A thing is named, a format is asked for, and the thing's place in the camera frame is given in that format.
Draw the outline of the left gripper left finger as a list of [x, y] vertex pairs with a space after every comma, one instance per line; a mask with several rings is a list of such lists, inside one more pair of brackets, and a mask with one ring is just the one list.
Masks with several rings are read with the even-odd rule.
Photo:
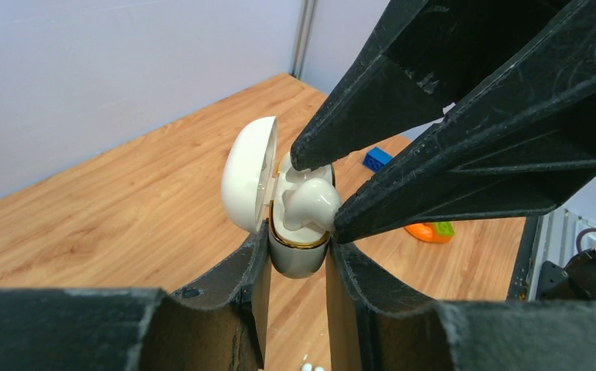
[[0, 370], [259, 370], [269, 226], [185, 286], [0, 289]]

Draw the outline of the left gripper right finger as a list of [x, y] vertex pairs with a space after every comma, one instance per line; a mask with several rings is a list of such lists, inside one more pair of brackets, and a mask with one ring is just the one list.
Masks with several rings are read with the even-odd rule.
[[334, 370], [596, 370], [596, 301], [439, 301], [352, 243], [325, 265]]

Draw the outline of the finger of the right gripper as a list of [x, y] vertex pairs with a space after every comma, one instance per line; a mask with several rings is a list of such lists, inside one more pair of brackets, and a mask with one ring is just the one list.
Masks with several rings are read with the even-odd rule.
[[335, 238], [543, 215], [595, 177], [596, 1], [571, 1], [345, 202]]
[[313, 170], [434, 121], [571, 1], [391, 1], [290, 150]]

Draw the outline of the white stem earbud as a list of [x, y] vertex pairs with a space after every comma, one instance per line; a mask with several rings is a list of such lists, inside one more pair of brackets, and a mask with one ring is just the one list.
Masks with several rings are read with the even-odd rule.
[[314, 224], [333, 231], [341, 205], [341, 197], [332, 184], [321, 178], [308, 179], [284, 197], [284, 228], [296, 231]]

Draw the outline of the white gold earbud case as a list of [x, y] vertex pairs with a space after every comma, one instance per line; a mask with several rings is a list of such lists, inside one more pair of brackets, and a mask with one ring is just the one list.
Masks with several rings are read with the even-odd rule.
[[247, 124], [237, 135], [226, 160], [221, 199], [230, 220], [256, 233], [268, 224], [269, 253], [274, 268], [285, 277], [307, 278], [325, 259], [333, 231], [314, 224], [290, 231], [284, 228], [284, 197], [308, 179], [321, 178], [335, 187], [333, 165], [298, 171], [290, 154], [278, 154], [278, 123], [274, 116]]

